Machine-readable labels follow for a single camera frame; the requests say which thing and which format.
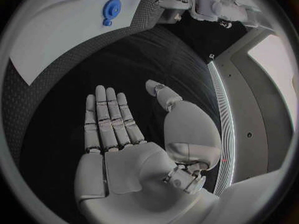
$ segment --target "white robotic hand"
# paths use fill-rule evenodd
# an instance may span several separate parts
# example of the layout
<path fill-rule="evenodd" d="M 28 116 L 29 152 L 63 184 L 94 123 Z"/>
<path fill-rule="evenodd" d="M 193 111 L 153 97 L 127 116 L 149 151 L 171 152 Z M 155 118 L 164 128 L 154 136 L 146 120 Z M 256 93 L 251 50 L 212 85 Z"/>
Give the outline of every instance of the white robotic hand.
<path fill-rule="evenodd" d="M 86 154 L 77 168 L 75 197 L 92 223 L 169 223 L 190 209 L 199 195 L 211 195 L 202 188 L 205 177 L 200 170 L 211 169 L 219 159 L 208 154 L 217 146 L 212 143 L 220 140 L 218 131 L 216 138 L 214 130 L 207 131 L 214 129 L 213 121 L 162 84 L 147 81 L 146 89 L 169 111 L 167 152 L 145 141 L 123 93 L 116 96 L 114 89 L 98 86 L 96 95 L 87 97 Z M 208 136 L 193 134 L 199 129 Z"/>

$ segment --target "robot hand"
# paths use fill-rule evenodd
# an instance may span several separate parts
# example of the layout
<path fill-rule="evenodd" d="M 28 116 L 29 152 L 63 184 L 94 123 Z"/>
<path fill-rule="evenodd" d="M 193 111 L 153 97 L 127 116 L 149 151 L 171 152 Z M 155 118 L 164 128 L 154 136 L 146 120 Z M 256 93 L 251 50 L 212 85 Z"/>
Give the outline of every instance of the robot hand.
<path fill-rule="evenodd" d="M 96 95 L 87 97 L 86 154 L 77 168 L 75 197 L 92 223 L 147 223 L 147 215 L 149 223 L 155 223 L 152 215 L 157 223 L 169 223 L 206 192 L 200 170 L 211 169 L 218 161 L 217 154 L 208 154 L 217 150 L 212 142 L 216 140 L 218 145 L 219 141 L 217 130 L 216 138 L 209 140 L 212 135 L 206 136 L 214 134 L 213 121 L 162 84 L 147 81 L 146 89 L 169 111 L 165 119 L 167 152 L 145 141 L 123 93 L 116 96 L 114 89 L 98 86 Z M 198 129 L 201 134 L 192 134 Z"/>

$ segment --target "black floor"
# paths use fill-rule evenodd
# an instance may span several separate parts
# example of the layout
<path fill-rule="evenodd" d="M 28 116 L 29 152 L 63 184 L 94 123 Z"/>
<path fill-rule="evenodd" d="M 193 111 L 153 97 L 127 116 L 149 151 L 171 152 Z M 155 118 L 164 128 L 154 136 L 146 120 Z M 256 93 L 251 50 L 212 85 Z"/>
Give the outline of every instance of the black floor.
<path fill-rule="evenodd" d="M 235 33 L 214 24 L 209 29 L 204 23 L 205 35 L 211 33 L 226 38 L 226 32 L 237 40 L 245 33 L 236 24 Z M 180 33 L 182 26 L 173 27 Z M 196 33 L 198 28 L 192 26 Z M 188 32 L 185 41 L 199 49 Z M 228 41 L 216 43 L 211 50 L 208 39 L 202 48 L 204 57 L 225 50 Z M 158 26 L 150 31 L 122 39 L 87 58 L 69 72 L 47 95 L 37 109 L 28 127 L 21 154 L 21 172 L 37 196 L 70 223 L 86 223 L 78 212 L 73 193 L 73 182 L 78 161 L 84 149 L 85 97 L 94 93 L 97 85 L 113 87 L 124 92 L 132 114 L 146 140 L 163 147 L 163 119 L 166 112 L 147 94 L 147 79 L 164 83 L 206 111 L 220 130 L 218 105 L 205 62 L 167 29 Z M 205 188 L 212 191 L 218 167 L 207 174 Z"/>

